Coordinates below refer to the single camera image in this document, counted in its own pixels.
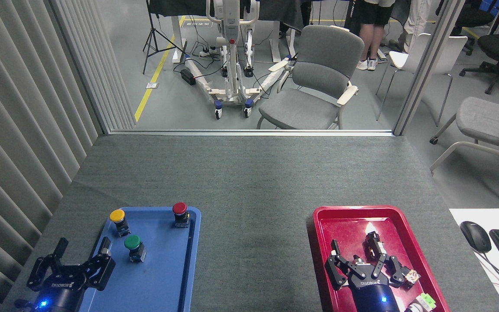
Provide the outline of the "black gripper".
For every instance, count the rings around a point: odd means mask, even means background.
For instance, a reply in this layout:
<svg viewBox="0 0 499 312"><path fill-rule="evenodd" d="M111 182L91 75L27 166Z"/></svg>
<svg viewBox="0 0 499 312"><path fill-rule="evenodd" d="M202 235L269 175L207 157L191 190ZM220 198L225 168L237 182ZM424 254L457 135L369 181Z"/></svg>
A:
<svg viewBox="0 0 499 312"><path fill-rule="evenodd" d="M81 275L61 274L64 265L61 258L68 246L62 237L53 253L38 257L26 282L26 286L39 292L33 303L34 312L77 312L85 290L95 288L102 292L109 282L116 262L110 254L111 241L103 237L95 256L81 265ZM44 280L47 270L53 274Z"/></svg>
<svg viewBox="0 0 499 312"><path fill-rule="evenodd" d="M382 273L388 262L390 279ZM380 255L377 265L354 259L351 263L340 254L338 241L331 241L331 253L325 261L331 287L338 291L347 282L357 312L399 312L392 287L404 284L402 265L396 256Z"/></svg>

